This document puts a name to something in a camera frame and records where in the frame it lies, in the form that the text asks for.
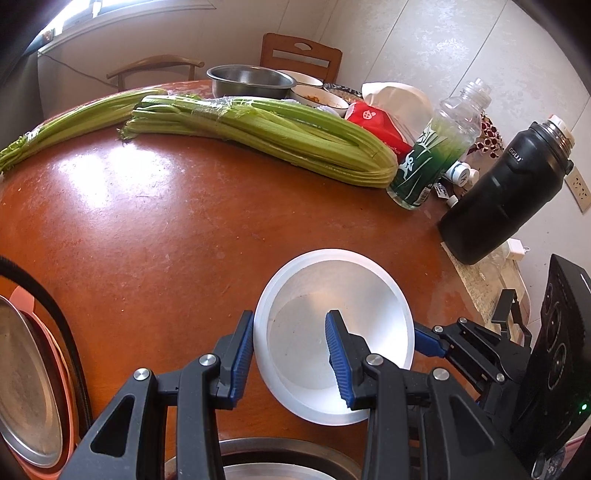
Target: red package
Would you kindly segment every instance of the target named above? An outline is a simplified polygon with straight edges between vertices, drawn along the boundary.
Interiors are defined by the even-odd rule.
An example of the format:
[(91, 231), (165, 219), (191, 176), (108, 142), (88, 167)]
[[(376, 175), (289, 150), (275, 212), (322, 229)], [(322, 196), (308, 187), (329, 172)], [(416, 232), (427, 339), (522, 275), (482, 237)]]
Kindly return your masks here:
[(413, 149), (412, 145), (408, 145), (404, 141), (389, 115), (379, 108), (369, 106), (364, 102), (355, 102), (347, 110), (345, 119), (365, 128), (378, 137), (396, 153), (399, 163)]

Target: brown tabletop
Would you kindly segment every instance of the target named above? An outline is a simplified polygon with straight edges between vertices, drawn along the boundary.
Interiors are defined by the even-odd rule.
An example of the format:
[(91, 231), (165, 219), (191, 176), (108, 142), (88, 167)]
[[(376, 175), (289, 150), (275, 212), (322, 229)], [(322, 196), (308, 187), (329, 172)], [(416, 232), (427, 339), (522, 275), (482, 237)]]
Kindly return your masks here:
[[(210, 95), (203, 81), (168, 87)], [(123, 144), (115, 128), (40, 152), (1, 188), (0, 254), (63, 309), (95, 417), (138, 367), (158, 374), (209, 352), (256, 307), (275, 272), (311, 250), (343, 248), (377, 262), (420, 323), (479, 318), (440, 246), (436, 221), (447, 207), (434, 198), (407, 212), (383, 190), (235, 144), (175, 135)], [(0, 283), (0, 294), (11, 290)], [(449, 366), (415, 355), (414, 369), (435, 365)], [(365, 422), (325, 427), (296, 417), (267, 390), (256, 362), (244, 399), (218, 414), (218, 426), (221, 439), (292, 437), (362, 461)], [(169, 422), (166, 458), (173, 455)]]

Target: black thermos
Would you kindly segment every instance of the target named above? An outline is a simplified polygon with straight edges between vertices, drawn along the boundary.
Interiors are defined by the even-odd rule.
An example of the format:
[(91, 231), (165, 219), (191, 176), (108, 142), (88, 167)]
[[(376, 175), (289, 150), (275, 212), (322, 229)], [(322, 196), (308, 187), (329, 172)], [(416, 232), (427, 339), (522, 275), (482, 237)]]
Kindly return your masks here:
[(452, 254), (472, 265), (516, 233), (560, 191), (573, 169), (573, 145), (572, 134), (555, 115), (519, 132), (437, 225)]

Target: wall socket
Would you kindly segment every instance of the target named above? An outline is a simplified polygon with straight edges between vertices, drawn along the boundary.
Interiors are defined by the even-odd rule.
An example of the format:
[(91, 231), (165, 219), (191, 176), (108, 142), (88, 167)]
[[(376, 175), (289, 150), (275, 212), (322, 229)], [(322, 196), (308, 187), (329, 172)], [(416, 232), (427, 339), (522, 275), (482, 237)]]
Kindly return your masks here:
[(577, 167), (573, 168), (573, 171), (564, 178), (564, 181), (569, 186), (581, 212), (585, 213), (585, 211), (591, 206), (591, 191), (583, 180), (583, 176), (579, 172), (579, 169)]

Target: metal screw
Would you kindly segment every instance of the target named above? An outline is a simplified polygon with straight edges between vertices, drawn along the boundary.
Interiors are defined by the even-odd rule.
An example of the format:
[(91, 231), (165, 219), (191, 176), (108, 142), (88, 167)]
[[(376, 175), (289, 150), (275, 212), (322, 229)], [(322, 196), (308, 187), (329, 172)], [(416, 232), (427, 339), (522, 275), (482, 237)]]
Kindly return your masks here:
[(141, 382), (142, 380), (145, 380), (149, 376), (150, 376), (150, 371), (147, 368), (138, 368), (134, 372), (134, 378), (139, 382)]
[(209, 365), (213, 365), (217, 362), (217, 357), (212, 353), (206, 353), (199, 358), (199, 363), (202, 364), (204, 367), (208, 367)]
[(384, 363), (384, 357), (378, 355), (377, 353), (370, 353), (367, 357), (365, 357), (365, 361), (370, 365), (377, 367)]
[(444, 368), (436, 368), (433, 370), (433, 376), (435, 380), (447, 380), (449, 378), (449, 372)]

